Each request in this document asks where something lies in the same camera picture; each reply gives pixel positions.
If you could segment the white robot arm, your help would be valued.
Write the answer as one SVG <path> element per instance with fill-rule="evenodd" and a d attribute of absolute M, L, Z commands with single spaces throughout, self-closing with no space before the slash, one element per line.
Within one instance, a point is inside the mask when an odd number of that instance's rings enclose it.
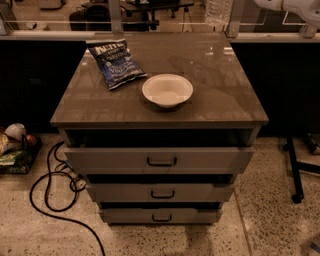
<path fill-rule="evenodd" d="M 320 28 L 320 0 L 254 0 L 261 8 L 297 14 L 307 24 Z"/>

